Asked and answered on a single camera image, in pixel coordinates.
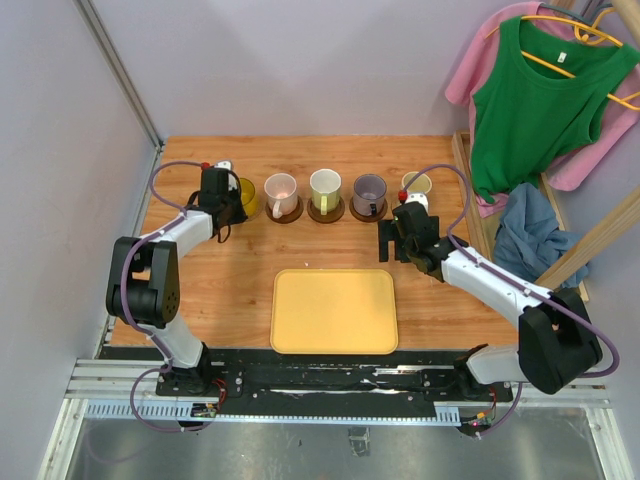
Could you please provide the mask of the brown coaster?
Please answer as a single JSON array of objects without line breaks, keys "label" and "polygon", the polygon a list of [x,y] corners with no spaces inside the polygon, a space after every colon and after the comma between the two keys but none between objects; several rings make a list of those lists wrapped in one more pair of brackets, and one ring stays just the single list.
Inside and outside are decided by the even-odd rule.
[{"label": "brown coaster", "polygon": [[271,208],[271,206],[269,205],[269,203],[265,204],[265,212],[267,214],[267,217],[278,224],[290,224],[295,222],[296,220],[298,220],[300,218],[300,216],[302,215],[302,213],[304,212],[304,202],[301,196],[297,197],[297,204],[296,207],[294,208],[294,210],[291,213],[288,213],[286,215],[282,215],[279,218],[275,218],[273,216],[273,210]]},{"label": "brown coaster", "polygon": [[345,204],[342,198],[339,199],[338,205],[335,209],[329,211],[326,215],[322,215],[321,211],[313,204],[311,199],[307,202],[307,212],[309,217],[320,224],[335,223],[342,218],[345,212]]},{"label": "brown coaster", "polygon": [[356,220],[364,222],[364,223],[374,223],[374,222],[378,222],[378,221],[382,220],[385,217],[385,215],[387,213],[387,210],[388,210],[388,202],[387,202],[387,200],[384,200],[381,210],[376,215],[365,216],[365,215],[361,215],[360,213],[358,213],[356,211],[355,206],[354,206],[354,200],[350,199],[349,210],[350,210],[351,215]]}]

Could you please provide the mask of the white cup green handle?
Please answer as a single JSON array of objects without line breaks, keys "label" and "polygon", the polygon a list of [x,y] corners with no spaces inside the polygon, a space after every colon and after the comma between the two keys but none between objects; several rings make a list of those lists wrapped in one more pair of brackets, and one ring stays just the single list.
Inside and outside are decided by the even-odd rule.
[{"label": "white cup green handle", "polygon": [[310,176],[312,204],[322,216],[337,208],[341,198],[341,176],[332,169],[320,169]]}]

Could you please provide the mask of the pink translucent cup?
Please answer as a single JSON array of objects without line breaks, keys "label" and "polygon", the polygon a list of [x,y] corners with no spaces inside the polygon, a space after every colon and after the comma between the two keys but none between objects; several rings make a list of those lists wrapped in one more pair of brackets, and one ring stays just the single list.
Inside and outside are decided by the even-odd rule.
[{"label": "pink translucent cup", "polygon": [[264,183],[268,210],[274,219],[294,212],[298,204],[297,182],[287,173],[271,175]]}]

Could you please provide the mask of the yellow cup black handle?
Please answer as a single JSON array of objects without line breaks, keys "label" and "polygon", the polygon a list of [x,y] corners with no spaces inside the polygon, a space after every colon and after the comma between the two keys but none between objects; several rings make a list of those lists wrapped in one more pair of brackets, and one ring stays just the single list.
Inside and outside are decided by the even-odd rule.
[{"label": "yellow cup black handle", "polygon": [[239,185],[244,212],[248,218],[252,218],[258,213],[260,207],[258,192],[255,185],[246,178],[240,178]]}]

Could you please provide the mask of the cream cup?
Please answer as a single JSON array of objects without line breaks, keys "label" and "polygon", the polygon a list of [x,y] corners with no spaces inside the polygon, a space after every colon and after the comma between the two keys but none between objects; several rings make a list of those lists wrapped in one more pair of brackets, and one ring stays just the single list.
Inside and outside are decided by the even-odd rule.
[{"label": "cream cup", "polygon": [[425,173],[418,174],[417,171],[405,173],[401,180],[401,189],[408,194],[423,194],[427,196],[432,187],[431,178]]}]

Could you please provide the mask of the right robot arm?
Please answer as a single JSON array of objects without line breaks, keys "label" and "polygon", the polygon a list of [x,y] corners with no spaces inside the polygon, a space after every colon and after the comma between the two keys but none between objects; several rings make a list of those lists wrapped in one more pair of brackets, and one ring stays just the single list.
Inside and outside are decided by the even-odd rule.
[{"label": "right robot arm", "polygon": [[517,330],[513,346],[479,345],[454,364],[455,392],[474,400],[498,382],[555,394],[603,358],[585,305],[572,289],[549,290],[493,264],[464,240],[442,236],[439,219],[407,202],[378,223],[379,259],[395,258],[490,307]]}]

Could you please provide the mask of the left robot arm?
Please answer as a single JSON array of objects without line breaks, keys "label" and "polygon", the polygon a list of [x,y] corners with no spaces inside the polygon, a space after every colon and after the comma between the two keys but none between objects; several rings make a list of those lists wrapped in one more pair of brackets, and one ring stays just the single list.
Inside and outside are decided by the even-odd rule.
[{"label": "left robot arm", "polygon": [[107,312],[147,336],[161,352],[160,378],[171,393],[200,396],[214,385],[206,345],[179,313],[179,261],[212,239],[228,240],[248,218],[232,162],[200,165],[200,187],[174,220],[141,237],[123,236],[113,246],[106,290]]}]

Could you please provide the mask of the brown coaster top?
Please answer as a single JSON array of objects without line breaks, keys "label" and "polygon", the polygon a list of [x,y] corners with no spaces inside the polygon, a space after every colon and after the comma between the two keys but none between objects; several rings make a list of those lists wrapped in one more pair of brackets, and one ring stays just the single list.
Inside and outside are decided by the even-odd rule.
[{"label": "brown coaster top", "polygon": [[376,215],[365,216],[365,215],[361,215],[360,213],[358,213],[356,211],[355,206],[354,206],[354,200],[350,199],[349,210],[350,210],[351,215],[356,220],[364,222],[364,223],[374,223],[374,222],[378,222],[378,221],[382,220],[385,217],[385,215],[387,213],[387,210],[388,210],[388,202],[387,202],[387,200],[384,200],[381,210]]}]

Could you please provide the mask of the purple cup black handle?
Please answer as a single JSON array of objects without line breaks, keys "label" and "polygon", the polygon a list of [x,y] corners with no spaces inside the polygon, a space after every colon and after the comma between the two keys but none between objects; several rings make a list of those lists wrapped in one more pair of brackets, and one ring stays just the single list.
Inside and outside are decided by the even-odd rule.
[{"label": "purple cup black handle", "polygon": [[363,217],[382,213],[387,192],[386,182],[378,175],[363,174],[354,182],[352,203],[354,210]]}]

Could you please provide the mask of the brown coaster bottom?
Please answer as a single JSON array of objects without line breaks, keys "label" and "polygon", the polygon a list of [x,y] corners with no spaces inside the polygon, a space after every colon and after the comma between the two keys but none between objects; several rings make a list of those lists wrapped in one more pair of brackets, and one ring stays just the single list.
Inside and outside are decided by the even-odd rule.
[{"label": "brown coaster bottom", "polygon": [[321,211],[313,204],[311,199],[307,202],[307,212],[309,217],[320,224],[335,223],[342,218],[345,212],[345,204],[342,198],[339,199],[338,205],[335,209],[329,211],[326,215],[322,215]]}]

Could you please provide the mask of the woven rattan coaster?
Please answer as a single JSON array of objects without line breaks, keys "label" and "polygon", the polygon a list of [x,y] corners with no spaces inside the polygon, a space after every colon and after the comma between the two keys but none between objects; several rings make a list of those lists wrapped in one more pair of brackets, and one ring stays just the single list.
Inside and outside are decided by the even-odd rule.
[{"label": "woven rattan coaster", "polygon": [[251,215],[247,217],[247,222],[252,222],[258,219],[264,212],[263,205],[260,205]]}]

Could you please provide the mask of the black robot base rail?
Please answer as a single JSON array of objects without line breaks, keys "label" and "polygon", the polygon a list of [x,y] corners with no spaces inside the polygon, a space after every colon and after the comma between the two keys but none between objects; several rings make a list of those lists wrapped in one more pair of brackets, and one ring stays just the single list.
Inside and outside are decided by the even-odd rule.
[{"label": "black robot base rail", "polygon": [[499,381],[479,386],[457,363],[458,351],[396,351],[389,355],[284,355],[266,349],[215,349],[195,372],[151,373],[150,392],[191,399],[191,419],[211,400],[233,417],[318,421],[431,421],[439,402],[509,402]]}]

